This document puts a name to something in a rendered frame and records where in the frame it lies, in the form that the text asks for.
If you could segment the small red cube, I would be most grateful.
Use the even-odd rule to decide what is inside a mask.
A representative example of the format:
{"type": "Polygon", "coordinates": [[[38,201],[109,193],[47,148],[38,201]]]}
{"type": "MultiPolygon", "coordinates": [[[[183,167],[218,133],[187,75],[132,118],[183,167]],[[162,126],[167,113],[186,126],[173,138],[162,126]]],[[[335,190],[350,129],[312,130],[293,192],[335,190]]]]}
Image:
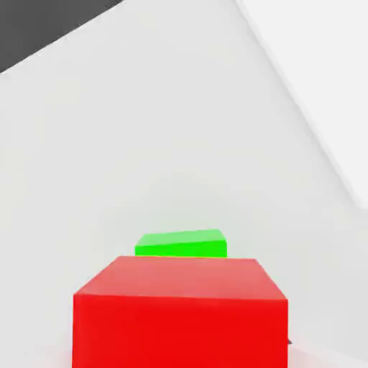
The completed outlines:
{"type": "Polygon", "coordinates": [[[73,296],[72,368],[288,368],[288,299],[255,259],[118,257],[73,296]]]}

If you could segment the small green cube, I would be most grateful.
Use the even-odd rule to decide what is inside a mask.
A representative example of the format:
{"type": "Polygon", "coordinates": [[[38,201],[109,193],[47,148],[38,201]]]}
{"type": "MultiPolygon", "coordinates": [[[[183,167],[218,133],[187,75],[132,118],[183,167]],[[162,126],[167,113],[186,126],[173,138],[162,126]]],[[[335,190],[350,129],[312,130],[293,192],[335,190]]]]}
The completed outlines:
{"type": "Polygon", "coordinates": [[[225,236],[218,229],[145,234],[134,254],[145,257],[227,258],[225,236]]]}

